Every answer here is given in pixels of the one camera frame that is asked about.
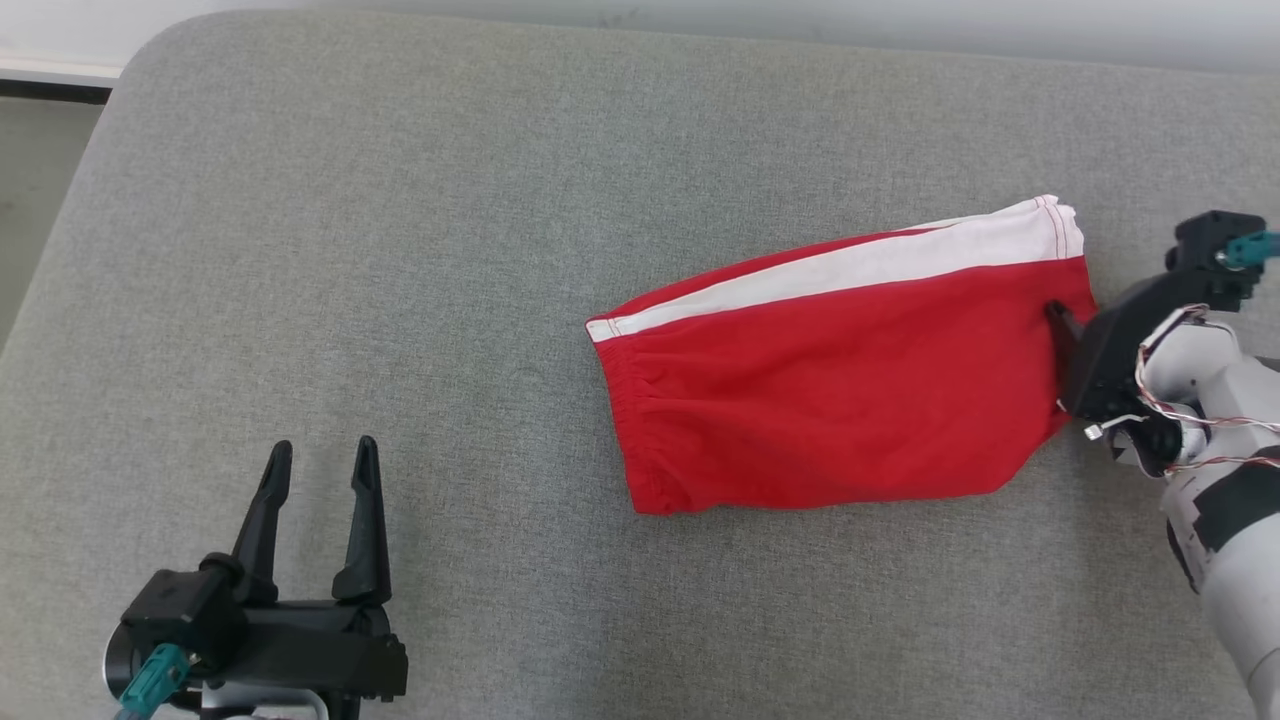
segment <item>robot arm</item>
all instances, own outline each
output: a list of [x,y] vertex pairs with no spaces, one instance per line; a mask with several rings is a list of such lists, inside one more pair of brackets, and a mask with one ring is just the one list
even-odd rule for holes
[[1243,355],[1204,316],[1239,310],[1275,236],[1233,213],[1176,234],[1170,272],[1083,331],[1050,307],[1066,360],[1061,404],[1094,423],[1085,434],[1112,457],[1164,479],[1170,546],[1258,717],[1280,720],[1280,364]]
[[264,707],[358,720],[361,700],[404,694],[408,657],[383,609],[392,580],[378,446],[360,438],[346,568],[330,601],[278,600],[275,530],[292,457],[276,443],[232,555],[157,571],[124,611],[102,660],[122,720],[147,720],[161,703],[201,720]]

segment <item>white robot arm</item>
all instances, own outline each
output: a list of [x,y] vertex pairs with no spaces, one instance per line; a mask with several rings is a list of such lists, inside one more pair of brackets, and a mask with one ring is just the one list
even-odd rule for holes
[[1091,439],[1165,482],[1169,541],[1260,719],[1280,720],[1280,363],[1242,354],[1238,311],[1280,236],[1207,213],[1178,227],[1169,273],[1079,328],[1050,306],[1060,404]]
[[1162,473],[1170,543],[1258,717],[1280,720],[1280,373],[1194,306],[1142,347],[1135,382],[1183,432]]

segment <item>gray fabric surface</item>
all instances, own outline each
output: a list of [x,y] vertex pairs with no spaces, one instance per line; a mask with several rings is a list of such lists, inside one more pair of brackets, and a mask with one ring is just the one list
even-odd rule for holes
[[[279,438],[278,579],[324,597],[370,433],[412,664],[370,719],[1245,717],[1158,488],[1078,433],[987,497],[637,516],[581,323],[1039,192],[1079,209],[1105,301],[1187,217],[1280,218],[1277,117],[1266,78],[362,14],[168,31],[0,356],[0,715],[106,717],[118,614],[230,547]],[[1251,350],[1280,351],[1276,310],[1268,279]]]

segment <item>wire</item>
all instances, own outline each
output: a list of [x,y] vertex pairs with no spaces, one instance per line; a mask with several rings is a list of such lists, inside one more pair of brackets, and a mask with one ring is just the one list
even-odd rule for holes
[[[1151,393],[1151,389],[1147,388],[1147,383],[1143,380],[1147,369],[1147,359],[1152,351],[1152,347],[1151,345],[1148,345],[1148,342],[1155,345],[1156,342],[1162,340],[1162,337],[1167,334],[1169,331],[1178,327],[1178,324],[1180,324],[1183,320],[1188,319],[1198,320],[1203,318],[1208,313],[1208,305],[1204,304],[1185,305],[1183,306],[1181,313],[1183,313],[1181,316],[1178,316],[1176,319],[1170,318],[1170,320],[1172,322],[1166,320],[1165,323],[1162,323],[1162,324],[1169,324],[1169,328],[1164,333],[1161,333],[1160,328],[1157,328],[1155,333],[1147,337],[1147,340],[1138,346],[1138,359],[1133,366],[1133,380],[1138,386],[1138,395],[1140,396],[1143,405],[1151,407],[1160,415],[1179,423],[1190,423],[1194,425],[1204,425],[1211,428],[1258,427],[1280,434],[1280,423],[1267,423],[1253,418],[1240,418],[1240,416],[1201,418],[1199,415],[1189,415],[1187,413],[1180,413],[1176,407],[1174,407],[1169,402],[1165,402]],[[1198,460],[1196,462],[1175,462],[1169,468],[1165,468],[1165,474],[1172,475],[1174,473],[1179,473],[1181,470],[1194,470],[1197,468],[1204,468],[1207,465],[1219,465],[1222,462],[1234,462],[1238,465],[1268,465],[1271,468],[1280,469],[1280,459],[1257,457],[1257,456],[1254,457],[1219,456],[1219,457],[1210,457],[1207,460]]]
[[1133,415],[1133,414],[1120,415],[1119,418],[1111,418],[1106,423],[1094,423],[1088,428],[1084,428],[1084,437],[1089,439],[1102,439],[1102,437],[1106,434],[1106,430],[1110,430],[1111,428],[1121,423],[1146,423],[1146,421],[1147,421],[1146,415]]

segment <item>white stripe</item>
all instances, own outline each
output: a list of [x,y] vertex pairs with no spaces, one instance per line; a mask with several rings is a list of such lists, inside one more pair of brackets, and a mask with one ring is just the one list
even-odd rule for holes
[[1044,195],[989,215],[950,220],[952,224],[933,232],[865,242],[765,268],[634,315],[591,320],[586,332],[593,342],[603,342],[685,318],[780,300],[932,278],[968,268],[1076,258],[1084,254],[1084,236],[1074,218],[1071,208]]

